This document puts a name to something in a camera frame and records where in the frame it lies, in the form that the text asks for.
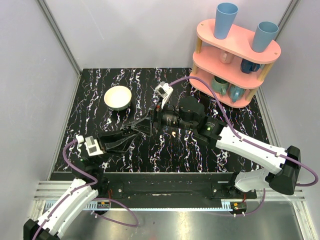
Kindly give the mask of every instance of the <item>teal mug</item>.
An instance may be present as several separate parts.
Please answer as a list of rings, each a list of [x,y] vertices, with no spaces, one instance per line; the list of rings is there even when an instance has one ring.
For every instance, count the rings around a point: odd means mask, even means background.
[[[221,95],[226,95],[229,88],[229,82],[223,80],[220,77],[214,76],[211,81],[212,89]]]
[[[228,95],[231,98],[232,102],[236,102],[237,100],[241,99],[242,96],[245,94],[246,90],[235,86],[235,85],[231,85]]]

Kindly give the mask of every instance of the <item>blue cup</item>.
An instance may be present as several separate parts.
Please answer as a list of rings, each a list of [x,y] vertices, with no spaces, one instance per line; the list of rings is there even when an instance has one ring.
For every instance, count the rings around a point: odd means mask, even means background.
[[[218,5],[216,8],[213,33],[216,39],[225,39],[228,36],[237,13],[238,7],[232,3],[224,2]]]
[[[232,102],[236,102],[237,100],[241,99],[242,96],[245,94],[246,90],[235,86],[235,85],[231,85],[228,95],[231,98]]]
[[[261,65],[258,63],[254,63],[254,62],[249,61],[247,59],[242,59],[241,72],[243,72],[245,74],[249,74],[251,72],[256,72],[259,70],[260,66]]]
[[[279,27],[276,24],[269,21],[260,22],[254,34],[252,50],[262,53],[276,37],[278,31]]]

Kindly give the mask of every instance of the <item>small white object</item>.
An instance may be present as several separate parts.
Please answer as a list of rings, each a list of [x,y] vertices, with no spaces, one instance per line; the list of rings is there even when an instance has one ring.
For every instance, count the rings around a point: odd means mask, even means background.
[[[84,136],[82,135],[75,135],[75,138],[79,144],[82,144],[85,141]]]
[[[131,102],[131,91],[125,86],[114,86],[104,94],[105,104],[116,111],[124,110],[129,107]]]

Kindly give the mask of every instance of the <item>white mug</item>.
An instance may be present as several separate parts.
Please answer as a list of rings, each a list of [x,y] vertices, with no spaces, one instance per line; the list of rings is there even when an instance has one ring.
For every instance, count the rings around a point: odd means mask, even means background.
[[[230,64],[232,62],[232,60],[234,59],[235,55],[233,55],[232,53],[230,52],[227,52],[225,50],[220,50],[220,61],[223,63],[223,64]]]

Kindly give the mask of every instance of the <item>white bowl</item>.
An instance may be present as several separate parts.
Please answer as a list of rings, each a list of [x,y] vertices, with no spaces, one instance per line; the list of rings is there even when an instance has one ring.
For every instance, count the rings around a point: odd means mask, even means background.
[[[129,107],[131,102],[131,91],[125,86],[114,86],[104,94],[105,104],[116,111]]]

